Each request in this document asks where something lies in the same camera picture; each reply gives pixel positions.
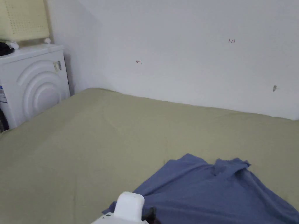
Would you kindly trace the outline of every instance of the white washing machine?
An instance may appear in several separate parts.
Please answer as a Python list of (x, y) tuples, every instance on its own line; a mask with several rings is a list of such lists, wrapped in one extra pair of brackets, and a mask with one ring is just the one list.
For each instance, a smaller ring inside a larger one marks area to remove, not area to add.
[(70, 96), (63, 49), (40, 44), (0, 57), (0, 108), (10, 128)]

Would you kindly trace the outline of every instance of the wrinkled fabric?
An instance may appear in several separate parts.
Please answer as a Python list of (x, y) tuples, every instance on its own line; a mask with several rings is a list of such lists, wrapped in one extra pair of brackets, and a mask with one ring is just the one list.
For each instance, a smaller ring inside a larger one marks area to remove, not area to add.
[[(145, 198), (143, 212), (157, 208), (162, 224), (299, 223), (297, 210), (265, 187), (249, 166), (238, 158), (211, 165), (186, 154), (168, 161), (134, 192)], [(113, 212), (115, 205), (103, 213)]]

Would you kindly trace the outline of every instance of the washing machine label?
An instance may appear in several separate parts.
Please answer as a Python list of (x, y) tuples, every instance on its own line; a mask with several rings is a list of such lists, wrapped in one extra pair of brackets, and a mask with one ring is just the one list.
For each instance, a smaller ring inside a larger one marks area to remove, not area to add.
[(1, 103), (7, 103), (6, 96), (4, 94), (3, 87), (0, 85), (0, 102)]
[(56, 72), (62, 70), (60, 61), (54, 62), (54, 68)]

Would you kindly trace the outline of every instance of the laundry basket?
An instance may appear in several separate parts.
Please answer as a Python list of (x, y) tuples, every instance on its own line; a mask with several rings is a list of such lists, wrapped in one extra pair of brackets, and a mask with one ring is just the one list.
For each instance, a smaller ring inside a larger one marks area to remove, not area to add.
[(0, 40), (49, 37), (43, 0), (0, 0)]

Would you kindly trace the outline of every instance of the bed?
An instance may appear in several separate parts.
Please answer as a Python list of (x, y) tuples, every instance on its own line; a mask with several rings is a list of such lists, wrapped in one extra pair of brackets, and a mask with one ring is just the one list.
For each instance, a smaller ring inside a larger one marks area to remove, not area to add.
[(299, 209), (299, 122), (87, 89), (0, 135), (1, 223), (92, 223), (186, 153), (250, 170)]

